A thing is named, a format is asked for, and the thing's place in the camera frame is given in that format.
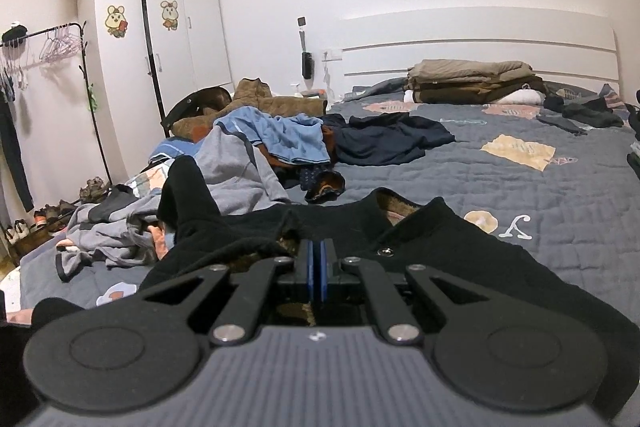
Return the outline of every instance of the metal screw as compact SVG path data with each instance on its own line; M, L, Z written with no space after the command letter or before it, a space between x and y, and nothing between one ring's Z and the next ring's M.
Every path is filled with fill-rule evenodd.
M396 324L386 332L396 342L408 342L420 335L420 330L411 324Z
M218 326L213 330L214 338L220 342L239 341L244 337L244 334L244 328L236 326L235 324L225 324L223 326Z

